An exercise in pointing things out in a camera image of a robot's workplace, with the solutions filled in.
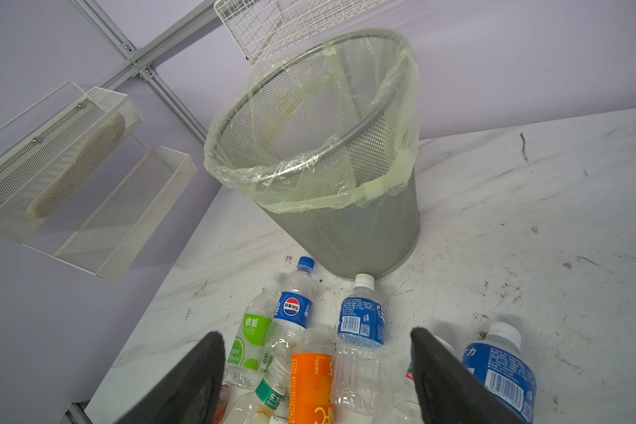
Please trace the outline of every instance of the marble surface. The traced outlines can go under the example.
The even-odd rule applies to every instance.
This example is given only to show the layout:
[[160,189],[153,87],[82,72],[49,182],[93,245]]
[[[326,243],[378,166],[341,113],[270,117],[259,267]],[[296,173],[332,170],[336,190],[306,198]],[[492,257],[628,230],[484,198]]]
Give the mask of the marble surface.
[[[538,424],[636,423],[636,109],[423,140],[415,172],[418,245],[377,281],[384,378],[403,378],[414,326],[460,355],[504,319],[537,377]],[[119,418],[207,332],[230,348],[263,278],[304,253],[222,189],[87,407],[94,424]],[[352,283],[316,276],[311,325],[330,332]]]

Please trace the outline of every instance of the pepsi logo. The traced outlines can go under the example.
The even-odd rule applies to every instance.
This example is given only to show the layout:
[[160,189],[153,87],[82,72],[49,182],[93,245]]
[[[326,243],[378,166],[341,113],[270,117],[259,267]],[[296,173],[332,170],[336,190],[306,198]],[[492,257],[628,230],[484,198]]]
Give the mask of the pepsi logo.
[[283,305],[283,312],[285,312],[288,317],[294,317],[299,313],[300,308],[299,301],[294,297],[289,297]]

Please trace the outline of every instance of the white wire basket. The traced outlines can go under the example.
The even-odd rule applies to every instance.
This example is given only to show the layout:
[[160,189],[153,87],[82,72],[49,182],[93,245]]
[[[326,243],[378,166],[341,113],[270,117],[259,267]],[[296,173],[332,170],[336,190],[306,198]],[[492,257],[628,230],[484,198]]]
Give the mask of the white wire basket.
[[250,63],[384,0],[217,0],[214,10]]
[[186,153],[149,150],[54,257],[117,281],[196,172]]
[[7,239],[24,243],[143,121],[127,94],[77,89],[80,96],[74,102],[0,157],[0,235]]

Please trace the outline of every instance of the trash can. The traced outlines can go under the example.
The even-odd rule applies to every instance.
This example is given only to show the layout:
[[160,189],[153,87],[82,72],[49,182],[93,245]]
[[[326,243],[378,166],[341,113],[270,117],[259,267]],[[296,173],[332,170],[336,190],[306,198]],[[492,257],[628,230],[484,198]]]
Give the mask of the trash can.
[[419,233],[418,80],[407,39],[386,29],[262,63],[210,126],[205,167],[331,273],[383,276]]

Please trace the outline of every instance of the orange juice bottle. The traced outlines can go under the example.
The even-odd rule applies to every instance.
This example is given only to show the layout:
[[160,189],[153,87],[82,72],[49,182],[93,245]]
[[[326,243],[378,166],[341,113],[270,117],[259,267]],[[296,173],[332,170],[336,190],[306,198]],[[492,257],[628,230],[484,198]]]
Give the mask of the orange juice bottle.
[[301,346],[292,355],[289,424],[334,424],[330,403],[332,355],[326,346]]

